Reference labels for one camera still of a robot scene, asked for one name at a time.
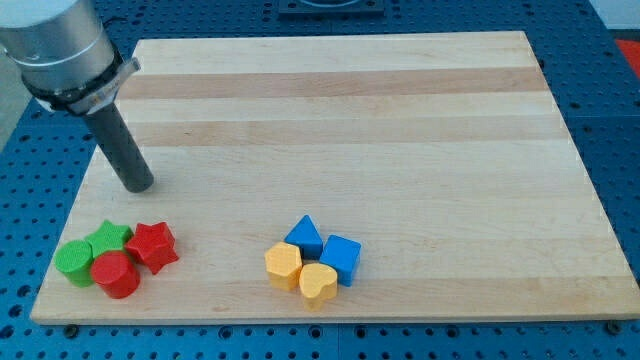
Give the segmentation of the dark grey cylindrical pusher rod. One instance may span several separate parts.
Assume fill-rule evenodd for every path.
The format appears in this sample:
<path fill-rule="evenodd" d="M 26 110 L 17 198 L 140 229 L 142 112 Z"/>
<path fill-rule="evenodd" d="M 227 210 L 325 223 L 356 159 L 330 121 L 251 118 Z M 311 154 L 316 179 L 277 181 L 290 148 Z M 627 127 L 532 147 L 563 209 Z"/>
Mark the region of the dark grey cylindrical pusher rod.
<path fill-rule="evenodd" d="M 153 185 L 153 174 L 113 103 L 83 119 L 127 191 L 141 193 Z"/>

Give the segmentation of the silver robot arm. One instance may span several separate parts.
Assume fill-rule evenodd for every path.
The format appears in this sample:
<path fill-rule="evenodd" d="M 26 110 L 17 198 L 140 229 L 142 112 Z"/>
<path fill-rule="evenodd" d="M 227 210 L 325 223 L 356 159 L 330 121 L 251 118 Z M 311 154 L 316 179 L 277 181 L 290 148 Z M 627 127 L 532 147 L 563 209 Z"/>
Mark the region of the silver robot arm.
<path fill-rule="evenodd" d="M 123 58 L 92 1 L 3 0 L 1 46 L 43 108 L 84 120 L 128 191 L 140 193 L 154 183 L 114 104 L 140 64 Z"/>

